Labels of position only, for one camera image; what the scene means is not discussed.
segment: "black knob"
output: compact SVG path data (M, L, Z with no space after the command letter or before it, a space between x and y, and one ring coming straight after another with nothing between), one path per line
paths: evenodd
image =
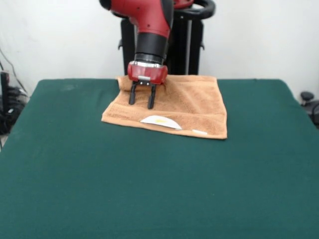
M311 92L308 92L308 91L301 92L301 98L304 101L311 101L314 97L315 96Z
M111 9L111 0L100 0L100 4L102 7L104 7L106 10Z
M213 0L194 0L194 4L202 7L175 9L174 18L184 20L202 20L215 15L216 4Z

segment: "black cable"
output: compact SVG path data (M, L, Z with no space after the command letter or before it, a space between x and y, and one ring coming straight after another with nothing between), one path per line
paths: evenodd
M12 71L13 71L13 75L14 75L14 77L16 78L16 81L19 83L19 85L21 86L21 88L25 91L25 92L27 92L26 91L26 89L25 89L25 87L23 86L23 84L21 83L21 81L18 79L18 77L16 76L16 73L15 73L15 69L14 69L14 66L13 66L13 64L9 61L9 59L5 56L5 54L3 53L3 51L1 50L1 47L0 47L0 53L1 53L1 55L4 57L4 59L9 63L9 65L12 67Z

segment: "white label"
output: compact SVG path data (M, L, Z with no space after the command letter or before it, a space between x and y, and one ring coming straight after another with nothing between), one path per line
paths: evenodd
M196 129L193 129L192 130L194 133L198 133L198 134L203 134L203 135L208 135L207 132L204 132L204 131L200 131L200 130L196 130Z
M178 123L176 123L172 119L169 119L163 116L149 116L141 120L141 123L156 124L156 125L160 125L164 127L175 128L178 130L182 129Z

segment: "black cylindrical joint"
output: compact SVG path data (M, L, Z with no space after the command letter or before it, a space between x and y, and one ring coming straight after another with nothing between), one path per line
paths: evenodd
M167 39L153 33L139 33L135 53L165 58Z
M100 4L102 7L104 7L106 10L111 9L111 0L100 0Z
M160 64L160 65L162 65L164 62L164 59L159 57L159 56L143 54L143 53L135 54L135 60L149 62L149 63L153 63L153 64Z

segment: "green cloth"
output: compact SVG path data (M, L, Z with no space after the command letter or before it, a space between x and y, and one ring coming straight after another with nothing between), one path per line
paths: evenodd
M115 80L41 81L0 154L0 239L318 239L319 132L280 80L219 80L228 139L101 122Z

